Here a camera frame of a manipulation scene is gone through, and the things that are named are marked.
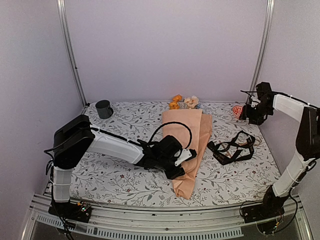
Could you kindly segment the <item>black printed ribbon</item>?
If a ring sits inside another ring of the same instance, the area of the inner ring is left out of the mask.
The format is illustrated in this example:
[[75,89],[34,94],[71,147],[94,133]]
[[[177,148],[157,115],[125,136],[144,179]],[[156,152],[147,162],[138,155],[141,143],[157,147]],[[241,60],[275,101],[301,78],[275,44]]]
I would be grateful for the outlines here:
[[[238,138],[242,135],[246,136],[245,144],[237,142]],[[221,165],[225,166],[235,162],[251,160],[255,153],[255,142],[256,138],[253,135],[241,130],[230,141],[220,142],[217,144],[213,141],[209,141],[207,148],[212,152],[213,157]]]

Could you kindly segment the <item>peach wrapping paper sheet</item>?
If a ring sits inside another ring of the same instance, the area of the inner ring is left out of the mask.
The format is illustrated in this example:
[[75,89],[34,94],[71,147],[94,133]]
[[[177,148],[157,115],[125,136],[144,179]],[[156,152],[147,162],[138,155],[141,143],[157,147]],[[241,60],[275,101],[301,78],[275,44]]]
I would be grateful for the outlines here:
[[171,109],[162,113],[162,122],[169,123],[162,128],[163,136],[173,136],[182,145],[180,159],[190,156],[190,150],[196,151],[195,158],[181,163],[185,174],[172,180],[176,196],[188,200],[193,194],[196,175],[212,135],[213,117],[201,109]]

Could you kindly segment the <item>orange fake flower stem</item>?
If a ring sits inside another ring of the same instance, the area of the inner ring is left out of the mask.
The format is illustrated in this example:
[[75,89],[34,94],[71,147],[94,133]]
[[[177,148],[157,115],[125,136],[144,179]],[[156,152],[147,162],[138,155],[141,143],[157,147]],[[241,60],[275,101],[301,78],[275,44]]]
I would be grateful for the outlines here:
[[192,97],[183,98],[181,95],[176,95],[172,98],[172,101],[168,104],[170,110],[180,109],[180,103],[183,103],[186,109],[196,109],[200,103],[199,99],[193,95]]

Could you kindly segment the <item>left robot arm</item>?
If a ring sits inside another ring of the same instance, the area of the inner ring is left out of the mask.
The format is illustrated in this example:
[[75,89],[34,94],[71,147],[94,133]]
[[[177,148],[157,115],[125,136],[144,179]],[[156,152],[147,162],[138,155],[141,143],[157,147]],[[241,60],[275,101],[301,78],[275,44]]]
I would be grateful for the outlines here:
[[144,169],[164,170],[166,178],[174,180],[185,174],[184,162],[194,159],[197,152],[182,144],[172,135],[160,141],[138,139],[132,141],[93,125],[81,114],[57,130],[53,147],[44,150],[53,164],[50,173],[52,198],[55,209],[63,216],[74,213],[70,202],[71,177],[85,153],[98,153],[124,160]]

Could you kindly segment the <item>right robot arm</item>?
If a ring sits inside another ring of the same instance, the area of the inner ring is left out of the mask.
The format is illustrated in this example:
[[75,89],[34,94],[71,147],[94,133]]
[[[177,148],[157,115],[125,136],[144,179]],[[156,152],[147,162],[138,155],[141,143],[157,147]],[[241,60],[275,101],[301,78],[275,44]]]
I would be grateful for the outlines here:
[[320,158],[320,109],[284,92],[274,91],[270,83],[261,82],[255,90],[246,90],[248,102],[240,117],[260,126],[274,112],[280,112],[298,123],[294,139],[294,152],[279,179],[265,192],[258,213],[269,218],[284,205],[294,187]]

